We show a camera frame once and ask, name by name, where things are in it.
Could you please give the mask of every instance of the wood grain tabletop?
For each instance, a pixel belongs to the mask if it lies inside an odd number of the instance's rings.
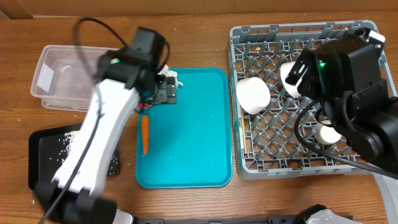
[[[219,67],[226,72],[226,47],[234,26],[369,19],[386,36],[386,56],[398,79],[398,12],[307,12],[218,16],[101,18],[127,42],[137,26],[159,31],[171,45],[171,67]],[[30,95],[37,61],[46,45],[71,45],[76,19],[0,21],[0,223],[37,223],[42,216],[27,185],[28,138],[34,131],[80,123],[84,113],[48,110]],[[121,47],[98,24],[82,26],[83,45]],[[289,215],[320,203],[363,223],[387,223],[371,175],[325,175],[277,180],[242,180],[212,189],[146,190],[135,179],[137,116],[121,136],[121,173],[108,178],[104,197],[141,218],[244,218]]]

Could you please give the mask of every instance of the plastic crate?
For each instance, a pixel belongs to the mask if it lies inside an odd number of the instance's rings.
[[[342,38],[346,32],[352,33],[361,27],[377,31],[375,23],[371,21],[237,26],[231,29],[228,71],[233,97],[236,168],[240,178],[271,179],[316,174],[368,173],[319,156],[299,143],[293,126],[298,113],[311,100],[306,97],[289,97],[279,76],[280,66],[285,62],[295,61],[303,49],[315,49],[324,42]],[[389,82],[390,94],[396,96],[384,53],[379,64],[382,76]],[[262,78],[271,92],[270,105],[255,116],[243,113],[236,99],[238,81],[253,76]],[[313,127],[317,123],[315,111],[316,109],[309,111],[300,125],[302,136],[308,141],[314,140]],[[334,145],[326,147],[318,144],[318,147],[345,159],[360,160],[360,156],[345,144],[344,138]]]

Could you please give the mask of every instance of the gray dish rack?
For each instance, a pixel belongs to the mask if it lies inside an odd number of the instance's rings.
[[[372,21],[237,26],[231,29],[228,72],[233,98],[236,168],[240,178],[273,179],[317,174],[368,173],[319,156],[298,142],[293,133],[294,122],[311,100],[289,96],[279,76],[280,66],[286,62],[294,62],[303,49],[315,49],[324,42],[342,38],[346,32],[350,33],[361,27],[377,31]],[[396,96],[384,53],[379,64],[382,76],[389,82],[390,94]],[[248,77],[260,77],[271,92],[270,105],[257,115],[242,111],[236,99],[236,84]],[[315,112],[316,108],[309,111],[300,124],[300,132],[308,141],[315,140]],[[318,147],[345,159],[361,161],[360,156],[345,144],[344,138],[334,145],[318,144]]]

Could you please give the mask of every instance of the orange carrot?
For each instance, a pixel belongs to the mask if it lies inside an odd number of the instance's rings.
[[[144,155],[148,153],[149,147],[149,117],[144,115],[141,117],[141,138],[142,138],[142,148],[144,150]]]

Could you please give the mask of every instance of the blue tray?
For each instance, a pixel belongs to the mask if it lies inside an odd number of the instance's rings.
[[[138,125],[136,179],[147,189],[222,187],[232,178],[228,79],[219,68],[173,68],[177,104],[149,116],[149,148]]]

